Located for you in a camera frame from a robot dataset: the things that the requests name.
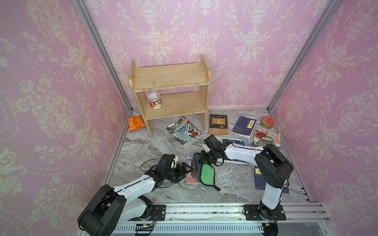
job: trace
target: pink damask wallpaper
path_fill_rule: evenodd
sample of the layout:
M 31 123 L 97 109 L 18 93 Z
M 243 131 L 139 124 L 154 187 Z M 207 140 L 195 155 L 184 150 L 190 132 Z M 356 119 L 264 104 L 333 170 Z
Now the pink damask wallpaper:
M 377 235 L 377 0 L 340 3 L 273 114 L 338 234 Z
M 328 0 L 85 2 L 134 107 L 131 60 L 169 65 L 200 54 L 212 70 L 210 107 L 267 107 Z
M 72 1 L 2 1 L 0 235 L 76 235 L 126 115 Z

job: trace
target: vent grille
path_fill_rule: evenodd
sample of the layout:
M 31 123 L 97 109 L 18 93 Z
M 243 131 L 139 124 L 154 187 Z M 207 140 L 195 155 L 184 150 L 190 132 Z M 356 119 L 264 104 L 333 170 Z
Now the vent grille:
M 135 224 L 121 224 L 116 227 L 113 234 L 135 233 Z M 261 223 L 157 223 L 153 233 L 264 233 Z

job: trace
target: wooden shelf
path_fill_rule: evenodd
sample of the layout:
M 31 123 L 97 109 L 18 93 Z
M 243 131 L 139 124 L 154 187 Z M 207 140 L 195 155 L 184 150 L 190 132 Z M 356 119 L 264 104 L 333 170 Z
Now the wooden shelf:
M 162 95 L 161 102 L 159 109 L 153 109 L 149 103 L 141 104 L 146 120 L 206 112 L 206 101 L 200 92 Z
M 138 68 L 134 91 L 180 88 L 208 84 L 200 63 Z
M 211 71 L 201 54 L 199 63 L 137 68 L 131 61 L 129 83 L 146 128 L 152 138 L 153 119 L 188 114 L 200 115 L 203 131 L 206 130 L 209 105 Z M 162 106 L 153 109 L 145 91 L 199 86 L 198 92 L 161 96 Z

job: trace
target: plastic jar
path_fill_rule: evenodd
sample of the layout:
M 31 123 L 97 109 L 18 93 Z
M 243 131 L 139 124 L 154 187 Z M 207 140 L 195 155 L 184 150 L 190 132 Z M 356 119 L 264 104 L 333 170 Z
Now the plastic jar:
M 147 91 L 146 96 L 150 105 L 153 109 L 159 109 L 161 107 L 160 92 L 158 91 Z

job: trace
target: book cover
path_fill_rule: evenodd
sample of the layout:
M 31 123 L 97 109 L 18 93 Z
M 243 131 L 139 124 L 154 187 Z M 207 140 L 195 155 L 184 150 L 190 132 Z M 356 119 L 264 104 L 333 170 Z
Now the book cover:
M 227 115 L 210 114 L 209 135 L 228 136 L 228 117 Z
M 197 179 L 197 170 L 195 169 L 194 165 L 194 153 L 186 153 L 186 164 L 193 168 L 193 170 L 190 173 L 186 174 L 186 183 L 187 184 L 200 184 L 200 182 Z
M 223 137 L 217 137 L 216 138 L 221 142 L 221 143 L 225 143 L 227 141 L 231 141 L 235 144 L 240 144 L 240 145 L 243 145 L 243 146 L 248 146 L 248 140 L 246 139 L 232 139 L 232 138 L 223 138 Z M 250 162 L 245 162 L 245 161 L 242 161 L 242 160 L 225 160 L 225 163 L 233 163 L 233 164 L 239 164 L 239 165 L 248 165 L 248 166 L 252 166 L 252 163 Z
M 202 135 L 184 116 L 181 116 L 180 119 L 166 128 L 183 148 L 189 146 Z
M 255 119 L 239 116 L 239 119 L 237 120 L 232 132 L 246 139 L 249 139 L 252 135 L 252 130 L 255 127 L 256 122 L 257 120 Z
M 266 144 L 271 143 L 277 147 L 281 148 L 281 135 L 279 133 L 268 132 L 265 130 L 255 130 L 255 135 L 253 136 L 253 146 L 263 147 Z
M 265 190 L 265 180 L 262 176 L 260 169 L 257 166 L 253 167 L 253 181 L 255 183 L 255 189 Z M 283 193 L 289 193 L 289 188 L 286 186 L 282 190 Z

